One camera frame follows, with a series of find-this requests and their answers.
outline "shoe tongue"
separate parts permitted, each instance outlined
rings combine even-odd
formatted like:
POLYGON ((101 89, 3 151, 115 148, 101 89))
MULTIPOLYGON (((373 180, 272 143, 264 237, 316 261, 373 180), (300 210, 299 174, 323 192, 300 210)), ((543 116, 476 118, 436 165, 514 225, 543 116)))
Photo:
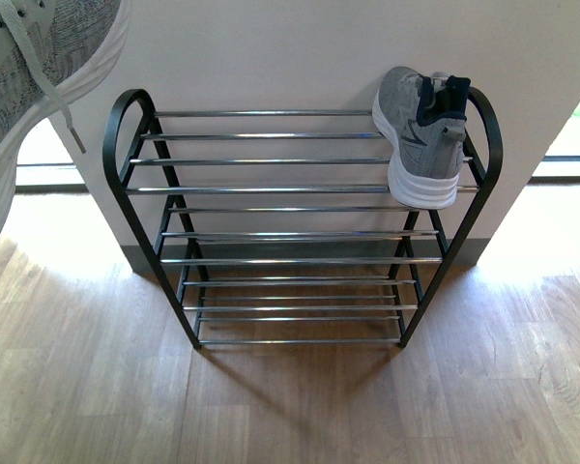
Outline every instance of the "shoe tongue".
POLYGON ((446 85, 450 99, 449 111, 464 113, 466 111, 468 93, 471 89, 471 79, 452 75, 447 79, 446 85))
POLYGON ((429 109, 434 106, 434 85, 432 79, 424 76, 420 84, 420 104, 429 109))

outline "hardwood floor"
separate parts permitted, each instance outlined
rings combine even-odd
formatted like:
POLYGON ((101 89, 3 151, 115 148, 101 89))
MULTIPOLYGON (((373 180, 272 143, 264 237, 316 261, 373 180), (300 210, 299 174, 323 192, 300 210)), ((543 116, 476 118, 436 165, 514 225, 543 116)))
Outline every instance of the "hardwood floor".
POLYGON ((408 347, 192 353, 88 196, 0 238, 0 463, 580 463, 580 186, 524 190, 408 347))

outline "gray sneaker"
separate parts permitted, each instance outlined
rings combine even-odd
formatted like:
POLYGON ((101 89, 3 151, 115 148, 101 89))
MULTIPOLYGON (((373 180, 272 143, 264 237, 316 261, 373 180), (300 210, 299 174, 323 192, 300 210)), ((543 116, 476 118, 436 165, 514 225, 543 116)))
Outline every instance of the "gray sneaker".
POLYGON ((389 187, 400 203, 433 210, 455 201, 470 85, 465 77, 403 67, 383 78, 372 115, 393 145, 389 187))
POLYGON ((0 231, 30 129, 60 110, 84 151, 68 104, 109 74, 130 9, 130 0, 0 0, 0 231))

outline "floor plank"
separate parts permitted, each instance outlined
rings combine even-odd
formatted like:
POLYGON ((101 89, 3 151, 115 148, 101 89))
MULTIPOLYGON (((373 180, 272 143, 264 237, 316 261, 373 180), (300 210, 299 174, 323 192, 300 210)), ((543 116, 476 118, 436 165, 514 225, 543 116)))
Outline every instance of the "floor plank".
POLYGON ((192 354, 90 197, 18 196, 0 237, 6 462, 578 464, 580 187, 526 188, 403 351, 192 354))

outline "white shoelace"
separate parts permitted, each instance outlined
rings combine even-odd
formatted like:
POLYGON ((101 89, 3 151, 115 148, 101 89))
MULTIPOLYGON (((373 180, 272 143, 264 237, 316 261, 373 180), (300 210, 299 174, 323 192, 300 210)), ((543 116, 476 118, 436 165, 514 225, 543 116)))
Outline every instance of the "white shoelace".
POLYGON ((86 149, 73 127, 73 116, 71 115, 69 106, 44 74, 41 61, 39 61, 37 52, 28 38, 28 34, 13 0, 0 0, 0 21, 9 29, 9 32, 13 36, 32 78, 43 93, 58 106, 58 109, 65 116, 67 129, 72 134, 75 143, 82 153, 86 153, 86 149))

